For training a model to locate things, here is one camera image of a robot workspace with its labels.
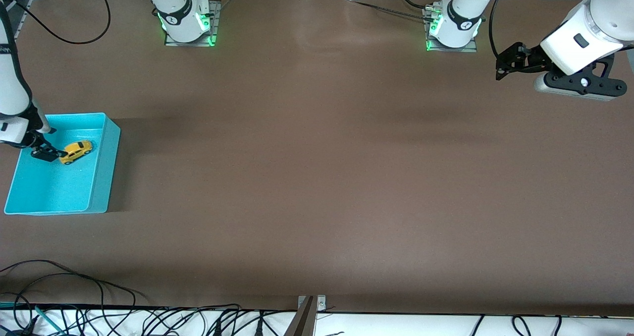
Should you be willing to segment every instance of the brown tabletop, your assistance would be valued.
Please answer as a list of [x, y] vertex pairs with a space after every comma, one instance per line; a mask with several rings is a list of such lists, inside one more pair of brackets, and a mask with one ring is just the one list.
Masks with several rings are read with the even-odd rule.
[[[426, 52], [419, 21], [347, 0], [233, 0], [204, 49], [163, 46], [150, 0], [109, 1], [92, 45], [31, 19], [18, 39], [46, 112], [122, 129], [109, 212], [2, 216], [2, 265], [53, 259], [152, 305], [283, 309], [319, 293], [350, 311], [634, 313], [631, 93], [496, 82], [485, 29], [477, 54]], [[501, 1], [498, 49], [536, 45], [573, 4]], [[100, 0], [33, 11], [73, 40], [106, 18]], [[612, 76], [634, 85], [625, 54]], [[2, 203], [17, 156], [0, 147]], [[30, 300], [98, 302], [64, 282]]]

